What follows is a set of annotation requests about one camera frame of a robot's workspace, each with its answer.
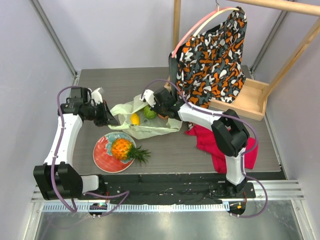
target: red cloth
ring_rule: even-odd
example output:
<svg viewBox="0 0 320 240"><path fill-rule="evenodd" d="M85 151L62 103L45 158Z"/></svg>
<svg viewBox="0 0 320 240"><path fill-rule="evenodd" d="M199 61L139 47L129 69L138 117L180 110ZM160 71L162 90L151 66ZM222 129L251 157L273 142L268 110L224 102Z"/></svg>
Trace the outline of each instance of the red cloth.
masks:
<svg viewBox="0 0 320 240"><path fill-rule="evenodd" d="M196 147L211 154L215 170L220 174L227 173L225 155L219 150L216 139L212 131L203 126L195 125L190 131L185 131L190 136L196 136ZM246 149L250 149L255 144L255 139L250 137ZM244 155L244 167L253 169L258 155L258 145L254 150Z"/></svg>

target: wooden rod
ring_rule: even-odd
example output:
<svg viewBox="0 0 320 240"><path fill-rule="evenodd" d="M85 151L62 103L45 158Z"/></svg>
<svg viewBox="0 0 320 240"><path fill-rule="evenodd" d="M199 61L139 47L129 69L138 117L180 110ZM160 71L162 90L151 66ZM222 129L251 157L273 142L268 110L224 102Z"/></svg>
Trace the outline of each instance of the wooden rod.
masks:
<svg viewBox="0 0 320 240"><path fill-rule="evenodd" d="M181 0L174 0L173 10L173 48L179 43Z"/></svg>
<svg viewBox="0 0 320 240"><path fill-rule="evenodd" d="M320 17L320 6L317 6L317 5L310 5L310 4L304 4L299 2L283 1L283 0L229 0L229 1Z"/></svg>
<svg viewBox="0 0 320 240"><path fill-rule="evenodd" d="M288 58L286 63L280 69L280 71L276 74L272 82L266 87L262 95L258 100L258 104L263 103L267 97L271 94L271 92L276 88L276 86L281 82L290 68L295 64L298 58L304 53L304 51L309 47L311 42L316 38L316 36L320 33L320 17L309 30L309 32L304 36L303 40L300 42L299 46L294 50L292 55Z"/></svg>

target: toy pineapple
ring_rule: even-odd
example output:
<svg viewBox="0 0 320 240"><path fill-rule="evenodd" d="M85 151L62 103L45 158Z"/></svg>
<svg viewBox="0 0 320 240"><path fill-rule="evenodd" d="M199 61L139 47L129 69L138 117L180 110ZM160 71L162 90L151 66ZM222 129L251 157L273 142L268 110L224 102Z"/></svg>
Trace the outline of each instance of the toy pineapple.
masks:
<svg viewBox="0 0 320 240"><path fill-rule="evenodd" d="M147 158L150 157L148 150L141 150L141 146L135 147L131 141L124 138L117 138L113 141L111 153L116 159L127 160L133 158L138 160L139 163L148 162Z"/></svg>

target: wall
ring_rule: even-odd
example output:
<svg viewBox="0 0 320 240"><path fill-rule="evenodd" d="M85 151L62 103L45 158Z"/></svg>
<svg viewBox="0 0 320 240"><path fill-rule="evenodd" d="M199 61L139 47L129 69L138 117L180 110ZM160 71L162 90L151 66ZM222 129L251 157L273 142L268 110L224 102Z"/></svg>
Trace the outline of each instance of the wall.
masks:
<svg viewBox="0 0 320 240"><path fill-rule="evenodd" d="M317 0L299 2L319 5ZM270 82L316 20L314 16L290 13L261 61L257 79ZM284 169L290 179L299 180L312 213L313 229L320 238L319 46L318 35L270 95L266 112Z"/></svg>
<svg viewBox="0 0 320 240"><path fill-rule="evenodd" d="M235 2L219 2L221 7L238 6ZM168 66L174 0L40 3L77 70ZM214 0L182 0L180 38L215 6ZM242 63L251 66L280 11L245 4L242 7L248 18ZM218 16L210 28L227 16Z"/></svg>
<svg viewBox="0 0 320 240"><path fill-rule="evenodd" d="M33 168L57 129L56 94L72 75L29 1L1 1L0 33L0 232L18 240L35 189Z"/></svg>

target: wood grain surface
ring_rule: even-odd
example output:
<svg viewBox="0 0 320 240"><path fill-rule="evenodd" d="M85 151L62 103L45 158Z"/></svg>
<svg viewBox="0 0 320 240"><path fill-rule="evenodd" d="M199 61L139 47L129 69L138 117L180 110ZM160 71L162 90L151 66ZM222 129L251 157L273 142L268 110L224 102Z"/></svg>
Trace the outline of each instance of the wood grain surface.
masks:
<svg viewBox="0 0 320 240"><path fill-rule="evenodd" d="M78 85L96 89L103 87L103 99L111 109L116 104L127 103L142 93L145 86L155 79L167 79L167 67L118 68L82 70ZM163 87L156 82L149 89ZM259 136L259 153L251 172L277 172L280 167L264 120L246 119ZM216 172L211 155L196 147L196 137L187 136L183 124L180 132L135 140L137 146L151 151L148 164L134 162L128 169L117 174L156 174L156 173L214 173ZM93 122L85 121L76 139L73 167L80 175L109 174L100 170L93 161L93 149L99 138L111 130L96 127Z"/></svg>

